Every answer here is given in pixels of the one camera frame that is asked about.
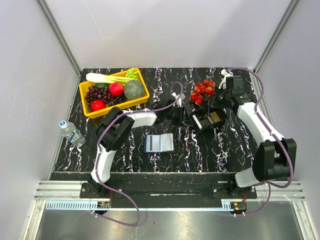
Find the black leather card holder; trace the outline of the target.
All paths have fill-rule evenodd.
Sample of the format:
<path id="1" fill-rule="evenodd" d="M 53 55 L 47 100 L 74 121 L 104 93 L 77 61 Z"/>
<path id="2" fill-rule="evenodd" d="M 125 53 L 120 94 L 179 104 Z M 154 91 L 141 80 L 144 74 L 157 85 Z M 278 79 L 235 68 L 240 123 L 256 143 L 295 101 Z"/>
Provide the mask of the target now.
<path id="1" fill-rule="evenodd" d="M 172 133 L 160 135 L 147 135 L 145 139 L 146 153 L 163 153 L 174 150 L 174 138 Z"/>

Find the black card storage box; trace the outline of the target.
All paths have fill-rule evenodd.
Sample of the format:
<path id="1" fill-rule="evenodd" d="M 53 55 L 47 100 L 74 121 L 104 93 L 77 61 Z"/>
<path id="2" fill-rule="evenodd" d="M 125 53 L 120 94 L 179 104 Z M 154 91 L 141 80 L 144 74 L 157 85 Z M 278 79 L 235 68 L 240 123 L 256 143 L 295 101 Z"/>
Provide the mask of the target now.
<path id="1" fill-rule="evenodd" d="M 210 119 L 210 113 L 212 112 L 217 112 L 221 121 L 213 123 Z M 204 108 L 196 109 L 189 116 L 193 122 L 193 129 L 197 135 L 207 132 L 211 128 L 221 128 L 227 120 L 227 116 L 223 110 L 211 107 L 207 110 Z"/>

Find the white credit card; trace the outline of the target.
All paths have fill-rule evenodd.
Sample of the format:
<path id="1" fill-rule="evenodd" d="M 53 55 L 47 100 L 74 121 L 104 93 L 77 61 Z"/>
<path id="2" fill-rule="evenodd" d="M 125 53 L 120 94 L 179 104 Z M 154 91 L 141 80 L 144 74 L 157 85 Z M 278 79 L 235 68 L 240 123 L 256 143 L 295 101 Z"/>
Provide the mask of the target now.
<path id="1" fill-rule="evenodd" d="M 148 153 L 157 153 L 161 150 L 160 135 L 147 135 L 145 141 L 145 150 Z"/>

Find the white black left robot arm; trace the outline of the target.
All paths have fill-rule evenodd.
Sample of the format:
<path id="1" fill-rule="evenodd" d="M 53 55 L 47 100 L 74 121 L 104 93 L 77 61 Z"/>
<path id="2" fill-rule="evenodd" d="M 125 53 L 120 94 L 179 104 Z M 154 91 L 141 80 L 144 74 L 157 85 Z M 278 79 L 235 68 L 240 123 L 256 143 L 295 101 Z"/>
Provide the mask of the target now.
<path id="1" fill-rule="evenodd" d="M 172 93 L 156 103 L 154 108 L 121 110 L 113 107 L 96 129 L 97 153 L 94 168 L 88 179 L 91 192 L 98 198 L 107 195 L 106 184 L 111 177 L 113 159 L 134 128 L 153 126 L 160 120 L 182 122 L 185 107 L 183 93 Z"/>

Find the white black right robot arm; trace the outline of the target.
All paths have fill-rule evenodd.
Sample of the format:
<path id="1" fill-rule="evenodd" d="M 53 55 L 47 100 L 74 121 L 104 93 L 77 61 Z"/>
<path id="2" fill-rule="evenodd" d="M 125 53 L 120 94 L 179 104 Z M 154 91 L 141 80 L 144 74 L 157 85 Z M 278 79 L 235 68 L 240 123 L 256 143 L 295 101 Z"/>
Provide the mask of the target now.
<path id="1" fill-rule="evenodd" d="M 259 101 L 245 93 L 243 78 L 226 74 L 209 104 L 232 110 L 258 145 L 252 166 L 235 174 L 234 181 L 227 186 L 228 194 L 239 198 L 247 187 L 264 183 L 281 189 L 289 187 L 294 176 L 297 144 L 280 134 L 260 110 Z"/>

